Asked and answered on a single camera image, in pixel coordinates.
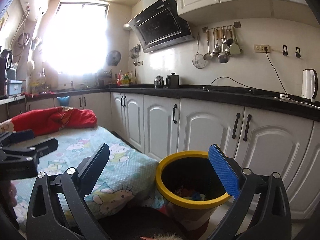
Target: range hood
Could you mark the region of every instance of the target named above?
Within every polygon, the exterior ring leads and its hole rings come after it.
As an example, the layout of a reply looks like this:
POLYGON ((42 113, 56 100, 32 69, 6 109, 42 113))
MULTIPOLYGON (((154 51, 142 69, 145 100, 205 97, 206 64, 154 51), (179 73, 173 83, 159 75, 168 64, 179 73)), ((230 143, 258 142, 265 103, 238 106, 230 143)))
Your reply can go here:
POLYGON ((128 25, 148 53, 194 40, 186 20, 178 16, 175 0, 142 0, 144 10, 128 25))

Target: wall hook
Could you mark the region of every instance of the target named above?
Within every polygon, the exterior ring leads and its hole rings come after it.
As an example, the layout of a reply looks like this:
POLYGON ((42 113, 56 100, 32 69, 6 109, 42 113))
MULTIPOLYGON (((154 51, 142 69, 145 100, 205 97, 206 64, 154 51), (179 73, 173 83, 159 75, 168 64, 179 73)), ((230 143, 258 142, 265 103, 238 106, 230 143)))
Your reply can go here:
POLYGON ((283 55, 284 56, 287 56, 288 55, 288 48, 287 48, 287 45, 283 45, 283 55))
POLYGON ((296 57, 300 58, 301 57, 301 53, 300 53, 300 48, 296 47, 296 57))

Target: tiled floor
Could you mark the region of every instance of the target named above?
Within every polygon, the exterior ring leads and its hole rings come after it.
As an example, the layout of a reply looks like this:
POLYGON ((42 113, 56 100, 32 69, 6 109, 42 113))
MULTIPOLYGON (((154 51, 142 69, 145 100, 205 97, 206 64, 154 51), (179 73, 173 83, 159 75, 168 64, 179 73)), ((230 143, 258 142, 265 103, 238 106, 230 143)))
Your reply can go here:
MULTIPOLYGON (((209 222, 207 231, 200 237, 199 240, 206 240, 209 237, 209 235, 213 232, 216 226, 220 223, 221 219, 224 217, 228 209, 229 209, 229 206, 224 204, 219 206, 215 210, 215 212, 210 217, 210 222, 209 222)), ((250 224, 251 218, 252 218, 252 215, 250 214, 246 215, 246 217, 244 218, 244 221, 242 222, 238 230, 238 234, 246 231, 246 229, 250 224)), ((303 223, 292 223, 292 239, 300 232, 303 226, 304 226, 303 223)))

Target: white electric kettle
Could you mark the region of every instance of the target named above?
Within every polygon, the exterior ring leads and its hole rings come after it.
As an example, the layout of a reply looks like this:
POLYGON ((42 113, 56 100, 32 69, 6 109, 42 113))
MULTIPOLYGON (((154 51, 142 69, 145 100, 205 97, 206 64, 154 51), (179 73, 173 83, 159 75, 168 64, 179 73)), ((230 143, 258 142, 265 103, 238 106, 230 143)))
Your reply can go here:
POLYGON ((312 68, 305 69, 303 72, 302 80, 302 95, 303 98, 308 98, 312 103, 318 93, 318 76, 316 70, 312 68))

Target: blue gripper pad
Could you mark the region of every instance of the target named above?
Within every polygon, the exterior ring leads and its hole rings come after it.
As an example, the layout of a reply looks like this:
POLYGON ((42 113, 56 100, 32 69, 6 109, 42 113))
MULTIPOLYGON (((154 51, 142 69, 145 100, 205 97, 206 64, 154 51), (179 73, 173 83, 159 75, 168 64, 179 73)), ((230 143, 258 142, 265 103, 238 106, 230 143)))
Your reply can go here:
POLYGON ((216 144, 211 145, 209 148, 209 160, 226 192, 237 199, 240 194, 239 178, 220 151, 216 144))

